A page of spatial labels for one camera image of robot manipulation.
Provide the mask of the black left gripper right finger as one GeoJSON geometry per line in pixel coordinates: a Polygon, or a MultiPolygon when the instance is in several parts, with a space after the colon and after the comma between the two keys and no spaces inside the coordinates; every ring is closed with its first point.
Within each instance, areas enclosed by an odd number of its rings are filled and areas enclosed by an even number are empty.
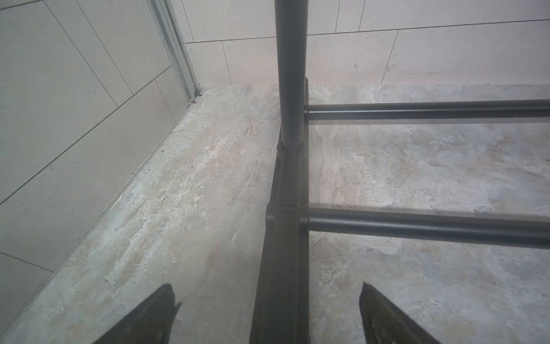
{"type": "Polygon", "coordinates": [[[367,343],[441,343],[366,282],[362,285],[359,306],[367,343]]]}

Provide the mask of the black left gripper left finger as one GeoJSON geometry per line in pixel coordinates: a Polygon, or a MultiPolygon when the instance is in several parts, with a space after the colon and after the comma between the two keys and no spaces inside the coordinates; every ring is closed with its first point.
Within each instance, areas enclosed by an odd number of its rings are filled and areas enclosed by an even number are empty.
{"type": "Polygon", "coordinates": [[[172,286],[161,285],[95,343],[169,343],[180,306],[172,286]]]}

